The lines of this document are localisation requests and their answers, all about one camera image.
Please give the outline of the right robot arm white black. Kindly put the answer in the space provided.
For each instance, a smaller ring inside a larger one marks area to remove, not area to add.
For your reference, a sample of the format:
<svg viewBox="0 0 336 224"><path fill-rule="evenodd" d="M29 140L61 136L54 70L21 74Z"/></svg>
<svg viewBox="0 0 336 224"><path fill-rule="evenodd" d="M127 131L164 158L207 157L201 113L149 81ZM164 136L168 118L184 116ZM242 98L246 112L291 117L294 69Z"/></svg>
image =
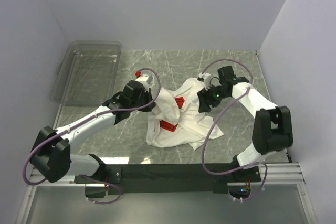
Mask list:
<svg viewBox="0 0 336 224"><path fill-rule="evenodd" d="M229 170L209 170L205 164L205 147L201 152L201 165L210 175L231 175L232 179L241 182L248 176L254 177L265 158L293 145L291 112L287 106L278 106L266 99L253 87L252 80L237 77L232 66L222 67L217 72L217 86L212 84L211 74L202 72L198 75L197 79L204 84L197 93L198 111L210 112L223 99L233 98L233 103L239 102L253 116L253 133L251 144L233 158Z"/></svg>

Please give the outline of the white t-shirt red print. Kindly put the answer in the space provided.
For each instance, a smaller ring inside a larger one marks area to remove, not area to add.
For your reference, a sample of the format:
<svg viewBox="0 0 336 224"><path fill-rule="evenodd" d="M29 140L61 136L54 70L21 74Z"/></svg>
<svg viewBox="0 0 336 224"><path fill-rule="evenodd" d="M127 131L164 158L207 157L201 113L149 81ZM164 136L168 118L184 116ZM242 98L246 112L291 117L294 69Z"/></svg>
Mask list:
<svg viewBox="0 0 336 224"><path fill-rule="evenodd" d="M188 144L196 150L204 144L213 118L198 111L197 93L202 88L202 82L189 78L175 91L160 89L155 107L148 113L148 145L168 148Z"/></svg>

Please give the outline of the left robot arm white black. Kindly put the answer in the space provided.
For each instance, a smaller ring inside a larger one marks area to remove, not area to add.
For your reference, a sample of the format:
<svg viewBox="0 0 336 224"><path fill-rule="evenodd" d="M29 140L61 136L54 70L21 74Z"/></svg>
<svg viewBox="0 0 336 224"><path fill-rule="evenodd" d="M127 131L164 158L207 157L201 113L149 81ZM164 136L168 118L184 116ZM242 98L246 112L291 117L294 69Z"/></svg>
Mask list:
<svg viewBox="0 0 336 224"><path fill-rule="evenodd" d="M155 103L151 79L145 74L131 80L122 91L81 119L55 130L49 126L40 130L29 162L51 183L67 174L85 175L93 183L107 182L107 166L98 156L72 155L71 147L127 119L133 111L152 111Z"/></svg>

